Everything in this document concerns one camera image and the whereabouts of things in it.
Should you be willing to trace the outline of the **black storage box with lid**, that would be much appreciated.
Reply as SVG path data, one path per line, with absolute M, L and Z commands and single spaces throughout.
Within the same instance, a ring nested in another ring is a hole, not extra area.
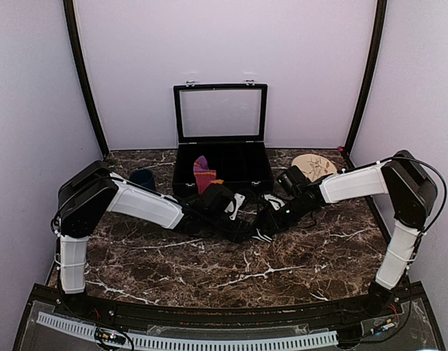
M 267 93 L 265 83 L 174 86 L 178 132 L 174 195 L 197 193 L 193 164 L 199 156 L 207 159 L 216 177 L 234 192 L 273 191 L 274 177 L 265 148 Z

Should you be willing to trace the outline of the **black sock with white stripes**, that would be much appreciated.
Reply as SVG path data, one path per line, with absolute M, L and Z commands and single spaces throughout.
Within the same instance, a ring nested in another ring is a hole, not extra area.
M 263 234 L 258 228 L 254 229 L 251 233 L 251 237 L 258 241 L 263 241 L 271 244 L 273 239 L 265 234 Z

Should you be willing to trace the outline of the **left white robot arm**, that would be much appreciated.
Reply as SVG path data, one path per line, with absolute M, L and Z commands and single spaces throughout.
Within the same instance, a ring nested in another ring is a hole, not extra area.
M 63 184 L 58 191 L 58 209 L 50 227 L 59 242 L 59 287 L 66 293 L 65 308 L 78 319 L 93 312 L 92 301 L 82 293 L 88 240 L 106 212 L 152 222 L 168 230 L 198 230 L 204 224 L 240 243 L 255 232 L 255 225 L 237 219 L 241 206 L 237 195 L 225 186 L 209 186 L 209 200 L 183 200 L 147 189 L 95 161 Z

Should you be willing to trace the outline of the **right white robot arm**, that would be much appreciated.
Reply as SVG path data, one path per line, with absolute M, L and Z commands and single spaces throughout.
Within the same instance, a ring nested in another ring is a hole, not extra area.
M 270 242 L 272 235 L 294 225 L 306 214 L 325 205 L 358 197 L 388 195 L 395 227 L 374 285 L 375 290 L 362 302 L 369 317 L 378 317 L 391 304 L 386 290 L 395 288 L 414 262 L 422 237 L 437 220 L 432 213 L 438 188 L 429 176 L 432 166 L 415 159 L 407 150 L 340 173 L 325 173 L 311 180 L 297 166 L 285 169 L 276 179 L 290 200 L 268 199 L 253 237 Z

